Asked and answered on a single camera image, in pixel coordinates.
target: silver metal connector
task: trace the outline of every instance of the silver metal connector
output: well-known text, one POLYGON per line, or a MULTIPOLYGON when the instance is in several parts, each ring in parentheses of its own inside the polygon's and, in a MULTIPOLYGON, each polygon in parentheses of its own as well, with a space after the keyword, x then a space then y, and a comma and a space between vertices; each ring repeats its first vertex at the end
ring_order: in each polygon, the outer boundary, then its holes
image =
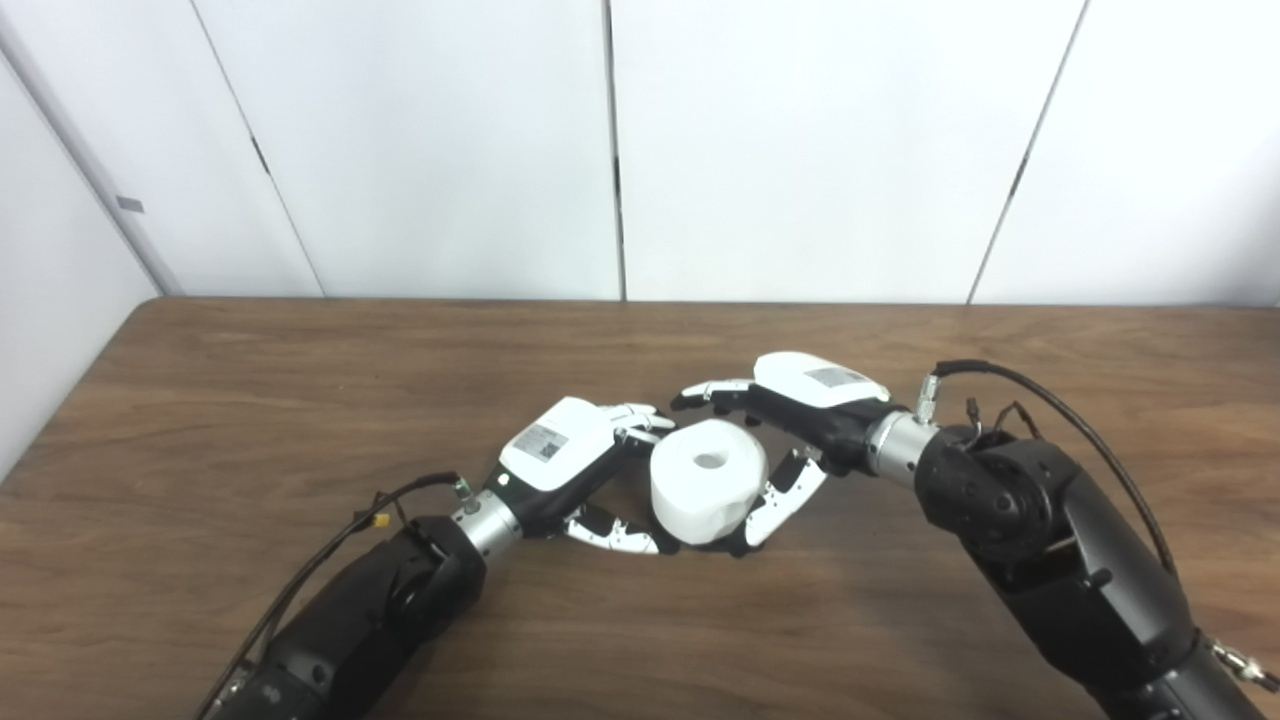
POLYGON ((490 564, 522 537, 520 521, 490 489, 481 491, 472 500, 476 511, 470 515, 466 511, 454 512, 453 521, 462 528, 485 564, 490 564))
POLYGON ((872 474, 902 487, 915 487, 915 470, 938 427, 919 421, 905 410, 886 415, 872 428, 867 441, 872 474))
POLYGON ((920 383, 920 397, 915 401, 915 419, 922 425, 933 423, 933 413, 938 409, 938 383, 941 378, 929 373, 920 383))
POLYGON ((1215 639, 1208 641, 1208 650, 1242 683, 1253 683, 1270 692, 1280 692, 1280 678, 1263 670, 1257 660, 1215 639))
POLYGON ((466 479, 458 478, 458 482, 453 483, 453 495, 458 496, 458 502, 462 503, 462 511, 467 515, 475 515, 480 510, 480 501, 476 500, 474 492, 471 492, 471 484, 466 479))

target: wire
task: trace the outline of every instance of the wire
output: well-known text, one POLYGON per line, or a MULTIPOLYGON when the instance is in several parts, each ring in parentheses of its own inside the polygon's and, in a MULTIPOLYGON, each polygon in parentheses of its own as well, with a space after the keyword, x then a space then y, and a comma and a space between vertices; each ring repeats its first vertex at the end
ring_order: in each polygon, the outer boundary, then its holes
MULTIPOLYGON (((383 491, 375 492, 374 493, 374 502, 378 502, 379 500, 381 500, 385 496, 387 496, 387 493, 384 493, 383 491)), ((392 505, 396 507, 396 515, 399 516, 401 527, 402 528, 408 527, 408 515, 404 514, 404 506, 399 503, 399 500, 392 500, 392 505)))
POLYGON ((302 568, 293 575, 293 578, 284 584, 280 593, 276 594, 275 600, 271 601, 271 605, 268 606, 266 612, 262 614, 262 618, 256 625, 253 625, 253 629, 250 630, 248 637, 246 637, 244 642, 241 643, 241 647, 236 651, 232 661, 227 664, 227 667, 218 676, 218 680, 214 683, 214 687, 210 688, 205 700, 201 701, 200 708, 196 711, 195 720, 204 720, 205 715, 207 715, 209 710, 214 706, 214 701, 218 700, 223 688, 227 687, 227 682, 232 679, 232 675, 236 674, 241 662, 243 662, 250 651, 253 650, 253 644, 257 643, 259 638, 264 637, 266 630, 270 630, 271 634, 274 634, 280 618, 284 615, 284 611, 293 601, 293 597, 302 588, 303 583, 307 582, 316 569, 320 568, 320 565, 323 565, 324 561, 328 560, 329 556, 332 556, 347 538, 369 527, 374 515, 376 515, 379 510, 393 502, 398 502, 402 496, 430 486, 453 484, 458 479, 458 474, 452 471, 422 475, 421 478, 417 478, 411 483, 406 483, 387 495, 376 496, 369 510, 357 515, 351 523, 347 524, 346 528, 339 530, 338 534, 326 542, 315 555, 312 555, 311 559, 307 560, 306 564, 303 564, 302 568))
POLYGON ((1036 427, 1036 420, 1032 419, 1032 414, 1028 413, 1027 409, 1023 407, 1023 404, 1018 402, 1016 400, 1006 405, 1005 409, 1000 411, 1000 415, 996 415, 996 424, 991 427, 992 433, 998 433, 1001 429, 1004 429, 1005 418, 1009 416, 1010 410, 1018 411, 1018 418, 1021 419, 1024 425, 1027 425, 1027 430, 1032 433, 1033 438, 1044 439, 1044 436, 1041 434, 1039 428, 1036 427))
POLYGON ((947 375, 955 375, 960 373, 986 373, 992 375, 1000 375, 1007 380, 1011 380, 1032 392, 1036 397, 1041 398, 1057 414, 1066 419, 1073 428, 1079 430, 1089 445, 1093 446, 1102 460, 1106 461, 1107 466, 1115 474, 1116 479, 1120 482, 1120 487, 1124 488, 1125 495, 1133 501, 1134 507, 1138 509, 1138 515, 1142 518, 1142 524, 1147 527, 1147 533, 1151 534, 1151 542, 1156 546, 1156 555, 1160 557, 1160 564, 1165 566, 1165 570, 1178 579, 1178 568, 1174 565, 1174 553, 1169 550, 1169 542, 1165 541, 1165 533, 1160 529, 1160 523, 1156 521, 1156 514, 1151 511, 1151 506, 1147 505, 1147 500, 1142 496, 1142 491, 1138 489, 1138 483, 1133 480, 1129 471, 1125 470, 1120 459, 1116 454, 1107 447, 1103 442, 1102 436, 1097 433, 1088 423, 1084 421, 1075 410, 1071 410, 1065 402, 1062 402, 1056 395, 1050 392, 1044 386, 1037 383, 1036 380, 1028 378, 1027 375, 1005 368, 1002 365, 996 365, 995 363, 988 363, 986 360, 943 360, 937 364, 933 369, 933 375, 937 378, 945 378, 947 375))
POLYGON ((978 407, 977 397, 968 397, 964 401, 964 414, 969 416, 969 425, 973 427, 973 437, 965 443, 965 451, 973 450, 982 439, 982 410, 978 407))

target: wood grain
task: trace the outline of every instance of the wood grain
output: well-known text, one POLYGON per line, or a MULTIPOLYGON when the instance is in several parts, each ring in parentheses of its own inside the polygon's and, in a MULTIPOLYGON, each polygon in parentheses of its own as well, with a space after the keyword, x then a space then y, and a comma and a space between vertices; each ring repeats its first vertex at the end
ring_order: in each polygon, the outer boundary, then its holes
MULTIPOLYGON (((1142 483, 1201 624, 1280 666, 1276 310, 169 299, 0 486, 0 717, 186 717, 375 489, 480 477, 563 395, 663 404, 780 348, 909 401, 956 356, 1053 388, 1142 483)), ((965 395, 988 413, 1020 397, 948 380, 950 416, 965 395)), ((635 468, 605 503, 639 514, 646 492, 635 468)), ((443 491, 410 505, 452 507, 443 491)), ((911 496, 856 477, 745 560, 525 542, 376 716, 1101 717, 911 496)))

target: label sticker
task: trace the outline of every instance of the label sticker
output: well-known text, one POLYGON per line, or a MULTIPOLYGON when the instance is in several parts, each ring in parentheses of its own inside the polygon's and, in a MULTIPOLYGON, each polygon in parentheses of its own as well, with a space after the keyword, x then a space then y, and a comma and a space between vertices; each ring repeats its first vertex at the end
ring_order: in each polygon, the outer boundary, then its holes
POLYGON ((859 375, 858 373, 845 368, 818 368, 817 370, 809 370, 805 374, 827 387, 840 387, 867 382, 865 375, 859 375))
POLYGON ((529 455, 532 455, 541 462, 549 461, 556 457, 559 448, 564 447, 568 438, 557 433, 556 430, 534 423, 527 430, 520 433, 520 437, 512 443, 516 450, 521 450, 529 455))

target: white wall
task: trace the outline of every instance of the white wall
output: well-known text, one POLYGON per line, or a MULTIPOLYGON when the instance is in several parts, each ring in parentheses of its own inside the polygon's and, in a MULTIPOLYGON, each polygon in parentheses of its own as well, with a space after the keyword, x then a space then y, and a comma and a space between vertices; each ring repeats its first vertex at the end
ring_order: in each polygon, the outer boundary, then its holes
POLYGON ((188 3, 0 0, 0 45, 168 291, 320 293, 188 3))
POLYGON ((155 288, 0 58, 0 478, 155 288))
POLYGON ((1092 3, 974 300, 1274 305, 1277 28, 1275 3, 1092 3))
POLYGON ((1079 0, 613 0, 628 297, 964 302, 1079 0))
POLYGON ((599 0, 200 0, 330 295, 618 297, 599 0))

